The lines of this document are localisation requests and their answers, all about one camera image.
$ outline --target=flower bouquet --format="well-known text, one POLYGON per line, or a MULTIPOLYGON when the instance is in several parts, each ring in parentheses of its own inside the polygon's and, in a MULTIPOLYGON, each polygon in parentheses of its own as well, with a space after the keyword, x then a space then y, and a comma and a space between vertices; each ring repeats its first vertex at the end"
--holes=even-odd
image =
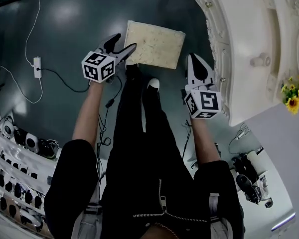
POLYGON ((283 83, 281 93, 283 94, 283 103, 288 111, 297 114, 299 110, 299 76, 296 80, 290 77, 286 83, 283 83))

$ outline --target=cube with marker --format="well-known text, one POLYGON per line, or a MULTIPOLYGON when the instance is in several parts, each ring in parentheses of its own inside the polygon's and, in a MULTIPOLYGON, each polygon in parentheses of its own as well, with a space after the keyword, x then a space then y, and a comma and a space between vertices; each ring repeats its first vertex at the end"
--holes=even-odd
POLYGON ((211 119, 221 112, 220 92, 190 90, 184 101, 193 119, 211 119))
POLYGON ((82 69, 85 78, 103 82, 115 74, 115 57, 90 51, 82 60, 82 69))

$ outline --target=power strip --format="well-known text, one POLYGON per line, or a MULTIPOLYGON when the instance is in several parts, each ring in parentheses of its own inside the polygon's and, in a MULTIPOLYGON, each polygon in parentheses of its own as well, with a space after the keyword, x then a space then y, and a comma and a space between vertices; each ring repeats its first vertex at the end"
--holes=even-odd
POLYGON ((42 71, 41 71, 41 58, 36 57, 33 59, 33 69, 34 69, 34 77, 41 79, 42 71))

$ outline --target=person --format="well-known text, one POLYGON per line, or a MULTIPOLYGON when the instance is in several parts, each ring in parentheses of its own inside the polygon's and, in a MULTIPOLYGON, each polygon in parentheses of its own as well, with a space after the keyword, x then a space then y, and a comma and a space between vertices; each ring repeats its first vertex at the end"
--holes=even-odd
MULTIPOLYGON (((127 63, 126 76, 101 199, 101 238, 211 238, 211 193, 219 194, 217 213, 230 223, 233 238, 242 238, 243 215, 235 182, 206 122, 191 120, 199 166, 193 179, 161 108, 159 80, 151 79, 142 94, 138 64, 127 63)), ((56 239, 71 238, 73 224, 89 204, 100 176, 94 146, 102 91, 102 84, 91 82, 72 141, 63 147, 45 197, 46 221, 56 239)))

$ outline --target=zipper pull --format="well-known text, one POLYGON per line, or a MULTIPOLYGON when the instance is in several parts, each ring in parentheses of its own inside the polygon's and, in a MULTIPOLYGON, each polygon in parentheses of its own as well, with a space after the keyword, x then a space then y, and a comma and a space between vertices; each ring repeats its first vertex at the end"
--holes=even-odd
POLYGON ((165 196, 161 196, 160 197, 160 204, 163 207, 163 211, 166 211, 166 197, 165 196))

